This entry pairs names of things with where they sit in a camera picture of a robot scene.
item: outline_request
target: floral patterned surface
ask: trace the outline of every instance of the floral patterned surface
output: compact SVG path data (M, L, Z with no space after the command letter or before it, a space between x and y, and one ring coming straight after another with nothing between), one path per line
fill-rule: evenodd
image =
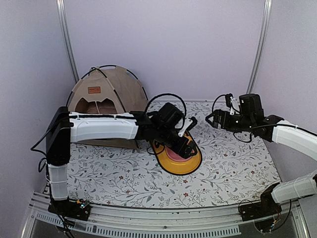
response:
M153 103L158 110L163 103ZM280 181L263 141L236 140L231 132L214 129L205 122L211 103L186 103L187 116L198 124L191 130L202 155L202 165L194 173L176 176L165 172L149 144L140 141L140 152L131 149L71 145L68 164L70 198L84 198L99 204L148 208L188 208L258 200L261 192ZM238 135L248 140L249 135Z

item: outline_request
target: pink circle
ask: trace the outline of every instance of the pink circle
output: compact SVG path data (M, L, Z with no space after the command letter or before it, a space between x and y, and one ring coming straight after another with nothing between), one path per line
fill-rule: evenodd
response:
M166 154L171 160L176 161L176 162L185 162L185 161L188 161L189 159L192 158L192 156L191 156L188 159L184 159L183 157L179 156L178 154L176 154L174 151L172 151L168 147L166 147Z

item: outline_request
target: white wall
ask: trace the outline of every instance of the white wall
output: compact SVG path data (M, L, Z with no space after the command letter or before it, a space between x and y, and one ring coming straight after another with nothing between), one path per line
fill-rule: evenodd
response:
M80 76L121 65L149 97L213 100L247 90L263 0L68 0L65 8Z
M1 1L0 65L0 237L15 238L45 183L29 149L74 84L56 1Z
M275 114L317 131L317 1L273 1L257 76L266 115ZM267 144L283 181L317 169L317 162L288 147ZM301 200L312 237L317 237L317 196Z

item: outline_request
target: orange label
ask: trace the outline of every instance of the orange label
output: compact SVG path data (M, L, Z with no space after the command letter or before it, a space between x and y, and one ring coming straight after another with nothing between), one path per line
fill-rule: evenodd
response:
M88 88L88 93L101 93L101 88L100 87L89 87Z

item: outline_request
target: robotic arm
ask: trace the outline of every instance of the robotic arm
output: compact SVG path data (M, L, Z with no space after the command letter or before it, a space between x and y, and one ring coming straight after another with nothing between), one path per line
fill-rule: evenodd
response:
M74 203L68 199L67 164L71 142L114 138L155 140L187 159L198 151L196 144L189 141L184 133L196 124L194 117L185 119L171 103L155 112L117 115L70 113L67 107L59 108L46 134L47 177L52 203L49 211L81 220L89 217L88 202L79 200Z
M281 117L264 116L260 96L246 94L236 100L227 94L226 105L230 111L215 110L206 117L206 121L214 128L238 133L247 131L255 137L289 146L317 161L317 135L297 125L291 124ZM317 194L317 170L293 181L276 183L261 194L261 202L254 205L241 206L243 220L251 220L280 212L280 203Z

